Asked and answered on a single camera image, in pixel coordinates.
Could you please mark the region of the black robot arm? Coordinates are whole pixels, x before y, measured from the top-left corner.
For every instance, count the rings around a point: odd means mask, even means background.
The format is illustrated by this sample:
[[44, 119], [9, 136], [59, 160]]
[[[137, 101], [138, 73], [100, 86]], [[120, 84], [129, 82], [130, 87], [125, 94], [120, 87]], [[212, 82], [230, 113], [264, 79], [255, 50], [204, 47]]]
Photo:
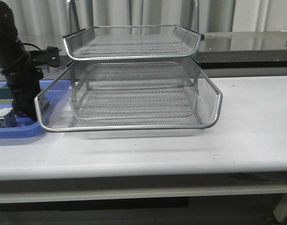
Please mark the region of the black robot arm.
[[0, 73], [5, 77], [13, 96], [16, 114], [37, 120], [34, 99], [41, 92], [42, 65], [60, 66], [59, 49], [48, 46], [26, 51], [18, 38], [12, 9], [0, 0]]

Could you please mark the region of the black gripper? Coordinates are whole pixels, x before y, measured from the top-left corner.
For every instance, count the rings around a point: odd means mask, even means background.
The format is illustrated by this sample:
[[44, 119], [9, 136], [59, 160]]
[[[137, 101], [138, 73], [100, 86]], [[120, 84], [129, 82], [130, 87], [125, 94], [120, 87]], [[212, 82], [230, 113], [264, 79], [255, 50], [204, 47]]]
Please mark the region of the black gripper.
[[48, 46], [44, 50], [26, 51], [23, 46], [4, 50], [0, 72], [5, 76], [14, 100], [12, 107], [23, 111], [34, 121], [38, 120], [35, 97], [40, 92], [39, 80], [43, 78], [40, 66], [60, 66], [60, 49]]

